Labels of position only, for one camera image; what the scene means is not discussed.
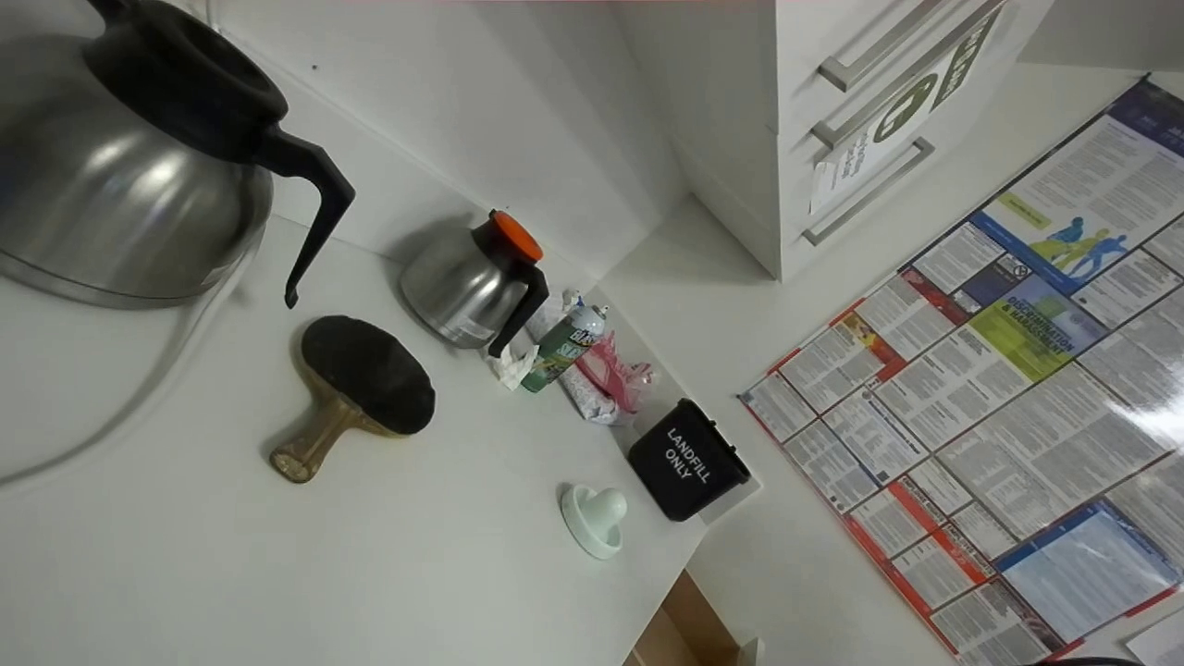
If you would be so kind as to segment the white funnel-shaped object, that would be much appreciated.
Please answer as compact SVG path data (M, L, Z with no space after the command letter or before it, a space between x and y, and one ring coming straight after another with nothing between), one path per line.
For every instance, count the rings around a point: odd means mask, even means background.
M628 500L618 487L567 484L557 495L557 514L590 557L608 561L622 551Z

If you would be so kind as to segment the green wipes canister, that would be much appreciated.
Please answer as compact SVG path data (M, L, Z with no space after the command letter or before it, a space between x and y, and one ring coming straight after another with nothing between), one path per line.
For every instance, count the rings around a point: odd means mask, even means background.
M540 345L523 383L540 393L553 383L571 361L578 361L598 335L608 334L608 309L597 303L578 303L567 309L557 326L553 326Z

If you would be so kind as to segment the pink white plastic packet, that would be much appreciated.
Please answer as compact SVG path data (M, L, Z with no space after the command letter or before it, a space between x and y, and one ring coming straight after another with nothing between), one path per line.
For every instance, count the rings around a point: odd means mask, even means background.
M618 341L598 341L557 372L557 383L583 422L615 425L622 414L641 409L656 389L656 371L649 361L627 361Z

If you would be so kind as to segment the crumpled white tissue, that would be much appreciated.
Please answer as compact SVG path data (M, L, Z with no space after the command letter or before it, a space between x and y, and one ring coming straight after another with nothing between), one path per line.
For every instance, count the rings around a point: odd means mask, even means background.
M514 351L502 351L496 358L496 378L508 383L508 389L517 389L527 379L527 372L533 371L538 361L538 351L527 351L527 353L514 353Z

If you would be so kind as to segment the small steel coffee pot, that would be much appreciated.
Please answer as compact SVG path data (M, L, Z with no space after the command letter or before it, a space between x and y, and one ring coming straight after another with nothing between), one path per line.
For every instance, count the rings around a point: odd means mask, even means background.
M498 353L548 300L545 247L508 210L442 230L405 267L400 295L417 320L459 347Z

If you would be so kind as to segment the black landfill bin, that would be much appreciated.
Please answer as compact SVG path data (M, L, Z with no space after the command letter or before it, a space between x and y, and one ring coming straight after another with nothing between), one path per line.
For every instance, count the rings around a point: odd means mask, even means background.
M670 520L689 520L751 482L741 452L693 399L678 399L627 457Z

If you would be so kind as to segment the brown black coffee funnel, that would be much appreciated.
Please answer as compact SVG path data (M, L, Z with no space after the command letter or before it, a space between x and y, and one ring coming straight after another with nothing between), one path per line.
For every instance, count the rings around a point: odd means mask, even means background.
M414 436L433 422L437 393L422 361L386 329L327 315L298 334L295 364L316 416L269 452L269 466L308 484L344 429Z

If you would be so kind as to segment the white upper cabinet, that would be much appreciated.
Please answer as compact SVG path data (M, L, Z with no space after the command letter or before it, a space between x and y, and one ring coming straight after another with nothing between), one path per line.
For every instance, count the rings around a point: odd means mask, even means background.
M1053 0L615 0L698 203L776 279L948 154Z

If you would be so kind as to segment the stay safe sign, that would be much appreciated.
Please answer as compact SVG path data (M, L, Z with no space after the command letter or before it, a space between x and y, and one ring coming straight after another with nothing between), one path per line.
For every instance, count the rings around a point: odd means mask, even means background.
M809 172L813 219L837 215L867 192L914 145L914 134L967 88L999 13L1001 0L982 0L867 105L813 124L813 135L824 145Z

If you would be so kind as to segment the large steel coffee pot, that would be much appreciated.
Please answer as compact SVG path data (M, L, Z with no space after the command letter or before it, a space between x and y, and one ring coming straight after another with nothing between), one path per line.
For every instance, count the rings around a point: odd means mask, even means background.
M174 305L243 260L273 184L319 210L312 262L355 198L327 147L281 130L281 88L165 0L90 0L96 35L0 44L0 268L104 305Z

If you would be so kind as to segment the wall information poster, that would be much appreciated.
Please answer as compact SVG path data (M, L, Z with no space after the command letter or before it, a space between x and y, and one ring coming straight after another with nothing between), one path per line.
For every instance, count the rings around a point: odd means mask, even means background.
M1140 78L746 414L957 666L1184 666L1184 101Z

